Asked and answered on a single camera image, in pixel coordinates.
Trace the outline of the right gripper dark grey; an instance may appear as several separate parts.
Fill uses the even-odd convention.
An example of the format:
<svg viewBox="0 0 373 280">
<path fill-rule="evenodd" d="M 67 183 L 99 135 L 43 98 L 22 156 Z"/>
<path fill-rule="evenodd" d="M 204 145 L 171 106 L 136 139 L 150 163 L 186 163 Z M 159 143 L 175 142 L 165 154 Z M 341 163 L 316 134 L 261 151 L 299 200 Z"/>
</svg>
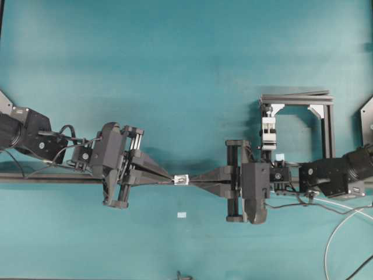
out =
<svg viewBox="0 0 373 280">
<path fill-rule="evenodd" d="M 270 164 L 255 160 L 247 140 L 227 140 L 226 147 L 228 166 L 192 176 L 189 182 L 228 199 L 226 221 L 262 224 L 267 217 L 265 199 L 270 197 Z"/>
</svg>

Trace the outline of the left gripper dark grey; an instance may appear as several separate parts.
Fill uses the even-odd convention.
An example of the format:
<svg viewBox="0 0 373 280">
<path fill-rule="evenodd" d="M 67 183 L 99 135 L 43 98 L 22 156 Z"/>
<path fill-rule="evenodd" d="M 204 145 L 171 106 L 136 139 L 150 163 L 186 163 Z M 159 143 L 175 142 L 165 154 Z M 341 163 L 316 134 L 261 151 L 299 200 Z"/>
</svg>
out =
<svg viewBox="0 0 373 280">
<path fill-rule="evenodd" d="M 93 177 L 102 181 L 103 205 L 125 209 L 130 185 L 170 183 L 172 177 L 167 170 L 139 150 L 143 134 L 140 128 L 121 128 L 117 122 L 109 122 L 97 133 L 94 144 L 85 143 L 74 149 L 71 162 L 75 170 L 90 170 Z M 130 162 L 135 169 L 125 175 Z"/>
</svg>

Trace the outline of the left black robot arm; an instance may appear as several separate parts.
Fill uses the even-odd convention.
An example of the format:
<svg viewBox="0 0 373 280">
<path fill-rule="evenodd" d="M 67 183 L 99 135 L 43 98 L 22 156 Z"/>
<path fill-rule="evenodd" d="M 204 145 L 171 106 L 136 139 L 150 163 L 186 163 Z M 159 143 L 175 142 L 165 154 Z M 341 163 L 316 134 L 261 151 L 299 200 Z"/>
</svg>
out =
<svg viewBox="0 0 373 280">
<path fill-rule="evenodd" d="M 99 179 L 103 205 L 119 209 L 128 207 L 131 187 L 173 182 L 164 168 L 140 150 L 143 134 L 139 128 L 108 122 L 88 140 L 78 138 L 72 125 L 54 132 L 48 117 L 29 108 L 14 107 L 10 114 L 1 114 L 1 150 L 16 149 L 50 167 L 60 167 L 66 150 L 73 149 L 68 168 Z"/>
</svg>

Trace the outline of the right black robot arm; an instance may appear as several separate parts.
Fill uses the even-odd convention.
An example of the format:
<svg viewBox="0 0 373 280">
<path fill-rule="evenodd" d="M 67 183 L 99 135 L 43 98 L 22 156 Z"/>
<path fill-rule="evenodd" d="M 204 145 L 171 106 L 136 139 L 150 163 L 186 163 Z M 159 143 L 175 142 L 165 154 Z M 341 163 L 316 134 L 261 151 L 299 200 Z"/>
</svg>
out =
<svg viewBox="0 0 373 280">
<path fill-rule="evenodd" d="M 304 195 L 313 203 L 320 191 L 328 198 L 347 200 L 362 196 L 365 179 L 372 177 L 372 145 L 365 145 L 342 157 L 298 163 L 299 189 L 292 185 L 285 161 L 255 160 L 247 140 L 227 140 L 227 164 L 189 179 L 193 184 L 228 200 L 227 221 L 264 223 L 266 199 L 278 195 Z"/>
</svg>

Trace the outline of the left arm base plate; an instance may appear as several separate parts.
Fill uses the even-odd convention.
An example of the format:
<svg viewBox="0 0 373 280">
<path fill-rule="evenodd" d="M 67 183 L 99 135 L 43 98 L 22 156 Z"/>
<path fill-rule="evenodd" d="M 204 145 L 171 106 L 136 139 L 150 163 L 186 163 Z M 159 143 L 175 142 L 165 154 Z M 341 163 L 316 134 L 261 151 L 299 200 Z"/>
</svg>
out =
<svg viewBox="0 0 373 280">
<path fill-rule="evenodd" d="M 13 110 L 13 103 L 8 97 L 0 91 L 0 112 L 2 114 L 10 115 Z"/>
</svg>

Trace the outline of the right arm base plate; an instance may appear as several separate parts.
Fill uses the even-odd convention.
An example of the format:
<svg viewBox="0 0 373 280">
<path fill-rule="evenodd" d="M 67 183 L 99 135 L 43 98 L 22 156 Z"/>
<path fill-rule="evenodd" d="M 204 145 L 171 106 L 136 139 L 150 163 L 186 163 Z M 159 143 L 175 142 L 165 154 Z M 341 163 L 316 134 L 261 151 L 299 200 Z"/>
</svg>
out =
<svg viewBox="0 0 373 280">
<path fill-rule="evenodd" d="M 361 136 L 363 145 L 372 144 L 373 124 L 373 97 L 364 103 L 360 108 Z"/>
</svg>

